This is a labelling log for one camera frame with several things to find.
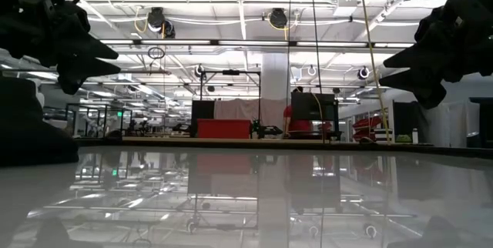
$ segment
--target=ceiling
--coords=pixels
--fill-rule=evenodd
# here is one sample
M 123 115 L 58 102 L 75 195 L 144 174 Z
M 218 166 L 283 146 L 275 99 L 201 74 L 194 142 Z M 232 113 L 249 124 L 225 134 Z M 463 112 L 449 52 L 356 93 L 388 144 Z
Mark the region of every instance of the ceiling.
M 419 21 L 430 14 L 434 7 L 443 5 L 446 0 L 366 0 L 367 19 L 370 23 L 372 42 L 412 43 Z M 163 7 L 164 14 L 173 23 L 176 39 L 239 39 L 272 41 L 321 41 L 321 42 L 367 42 L 364 25 L 364 10 L 361 0 L 82 0 L 79 6 L 89 15 L 91 34 L 98 39 L 158 39 L 145 28 L 147 12 L 153 6 Z M 273 29 L 267 21 L 272 8 L 283 8 L 290 19 L 291 29 Z M 370 85 L 368 81 L 357 80 L 357 70 L 363 66 L 371 67 L 368 49 L 346 49 L 344 47 L 321 49 L 317 57 L 315 47 L 305 49 L 273 50 L 265 46 L 194 46 L 160 45 L 166 50 L 164 59 L 152 60 L 147 51 L 154 45 L 112 45 L 119 52 L 115 61 L 110 61 L 123 70 L 150 72 L 159 68 L 171 71 L 163 74 L 130 74 L 123 82 L 198 82 L 194 69 L 200 64 L 206 70 L 238 69 L 260 71 L 262 54 L 268 52 L 289 53 L 291 67 L 302 68 L 302 85 Z M 382 62 L 401 49 L 376 49 L 374 55 L 378 75 L 386 75 Z M 309 75 L 311 66 L 320 64 L 321 83 L 317 75 Z M 230 86 L 217 90 L 215 95 L 255 96 L 258 88 L 246 75 L 216 75 L 211 83 L 242 83 L 248 86 Z M 117 82 L 118 77 L 110 76 L 90 79 L 88 82 Z M 149 86 L 163 96 L 174 99 L 188 97 L 198 86 L 185 89 L 182 85 Z M 116 97 L 132 98 L 124 85 L 105 87 Z M 348 96 L 350 89 L 342 95 Z

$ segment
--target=white ceiling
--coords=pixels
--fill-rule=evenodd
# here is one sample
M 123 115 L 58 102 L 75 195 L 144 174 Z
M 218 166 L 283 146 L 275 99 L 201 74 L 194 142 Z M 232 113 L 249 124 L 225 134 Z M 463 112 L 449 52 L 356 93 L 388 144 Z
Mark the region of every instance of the white ceiling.
M 262 14 L 267 15 L 272 8 L 282 7 L 291 13 L 292 21 L 294 20 L 295 12 L 300 13 L 301 23 L 314 21 L 313 7 L 310 6 L 312 0 L 291 0 L 292 2 L 303 2 L 302 5 L 292 3 L 290 0 L 244 0 L 243 9 L 237 3 L 238 0 L 85 0 L 79 4 L 82 6 L 90 17 L 92 30 L 91 33 L 100 39 L 137 39 L 136 28 L 134 22 L 113 22 L 112 27 L 100 19 L 100 16 L 104 16 L 109 20 L 121 19 L 121 18 L 134 18 L 136 17 L 137 10 L 140 6 L 145 7 L 140 10 L 138 16 L 145 17 L 149 8 L 152 6 L 162 6 L 165 9 L 165 15 L 167 18 L 187 18 L 192 20 L 218 20 L 218 21 L 239 21 L 240 12 L 243 10 L 246 22 L 246 34 L 242 34 L 241 24 L 235 23 L 231 25 L 193 25 L 185 24 L 182 22 L 174 22 L 173 25 L 176 28 L 177 39 L 243 39 L 245 37 L 248 40 L 284 40 L 285 36 L 283 31 L 274 30 L 270 27 L 267 21 L 248 21 L 251 19 L 262 18 Z M 221 2 L 221 4 L 213 3 L 208 4 L 196 4 L 196 2 Z M 334 2 L 341 2 L 343 0 L 314 0 L 317 2 L 315 11 L 317 24 L 317 36 L 319 41 L 361 41 L 366 42 L 367 38 L 363 35 L 363 38 L 357 38 L 361 36 L 365 31 L 364 24 L 361 23 L 364 20 L 364 11 L 362 4 L 356 8 L 352 16 L 355 20 L 360 22 L 341 23 L 341 24 L 324 24 L 323 22 L 331 21 L 334 19 L 349 19 L 349 16 L 335 16 Z M 386 16 L 383 23 L 392 22 L 398 26 L 383 26 L 377 25 L 371 31 L 371 39 L 373 42 L 413 42 L 414 32 L 417 28 L 416 24 L 420 19 L 427 16 L 433 7 L 443 5 L 446 0 L 409 0 L 406 2 L 399 2 L 396 8 L 392 8 L 390 4 L 395 0 L 366 0 L 368 5 L 367 13 L 369 20 L 375 18 L 379 14 L 384 13 Z M 144 22 L 137 22 L 140 28 L 144 27 Z M 139 36 L 144 39 L 159 37 L 152 32 L 139 33 Z M 315 40 L 315 26 L 313 25 L 296 25 L 289 33 L 291 41 L 314 41 Z M 132 47 L 133 51 L 141 51 L 146 53 L 146 47 Z M 211 49 L 211 47 L 195 47 L 198 49 Z M 170 49 L 187 49 L 183 47 L 172 47 Z M 190 82 L 189 76 L 193 78 L 193 68 L 198 64 L 202 64 L 206 69 L 244 69 L 245 63 L 248 62 L 248 69 L 260 70 L 262 62 L 262 53 L 269 51 L 262 51 L 259 49 L 251 49 L 246 53 L 242 51 L 228 51 L 218 55 L 204 55 L 199 50 L 194 50 L 193 55 L 175 55 L 176 61 L 181 63 L 183 67 L 188 71 L 184 73 L 183 69 L 179 67 L 176 61 L 173 61 L 166 57 L 161 61 L 163 65 L 166 63 L 166 68 L 172 72 L 172 75 L 166 76 L 166 82 Z M 377 53 L 375 54 L 375 63 L 380 74 L 386 74 L 392 70 L 384 70 L 382 62 L 391 56 L 389 53 Z M 149 59 L 146 55 L 143 56 L 147 66 L 151 63 L 152 59 Z M 330 70 L 322 70 L 322 83 L 342 83 L 345 85 L 364 85 L 365 81 L 355 81 L 357 69 L 361 66 L 371 66 L 371 57 L 368 51 L 346 52 L 340 54 L 337 51 L 322 52 L 320 53 L 320 67 L 328 67 L 330 63 Z M 125 55 L 124 52 L 120 52 L 120 57 L 113 63 L 122 67 L 122 69 L 136 69 L 139 70 L 139 66 L 142 65 L 136 55 Z M 311 65 L 317 66 L 317 55 L 314 50 L 307 52 L 294 52 L 290 53 L 290 63 L 292 66 L 309 68 Z M 303 71 L 304 78 L 300 83 L 310 83 L 314 80 L 307 74 L 307 70 Z M 132 79 L 136 82 L 162 82 L 162 75 L 147 75 L 138 74 L 133 75 Z M 230 77 L 224 75 L 215 76 L 211 82 L 247 82 L 250 81 L 246 76 L 241 75 L 237 77 Z M 163 87 L 154 87 L 158 91 L 163 91 Z M 231 95 L 238 95 L 243 93 L 242 91 L 232 90 L 235 88 L 222 89 L 224 92 L 228 92 Z M 250 87 L 248 90 L 255 92 L 255 87 Z M 173 91 L 176 96 L 185 95 L 190 93 L 183 88 L 166 87 L 166 91 Z

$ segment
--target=black fabric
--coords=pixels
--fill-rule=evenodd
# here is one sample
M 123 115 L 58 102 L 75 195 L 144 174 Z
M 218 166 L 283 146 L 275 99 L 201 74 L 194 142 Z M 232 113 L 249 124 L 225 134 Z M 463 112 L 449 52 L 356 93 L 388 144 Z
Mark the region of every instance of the black fabric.
M 74 163 L 78 146 L 67 133 L 42 121 L 35 83 L 0 78 L 0 166 Z
M 193 101 L 192 102 L 192 125 L 190 137 L 196 137 L 198 119 L 214 119 L 215 101 Z

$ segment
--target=glossy floor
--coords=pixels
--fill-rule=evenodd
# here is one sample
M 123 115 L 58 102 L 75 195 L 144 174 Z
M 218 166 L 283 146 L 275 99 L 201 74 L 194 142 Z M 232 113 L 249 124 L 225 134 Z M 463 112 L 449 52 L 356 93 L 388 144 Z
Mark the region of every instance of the glossy floor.
M 2 169 L 0 247 L 492 247 L 493 164 L 92 147 Z

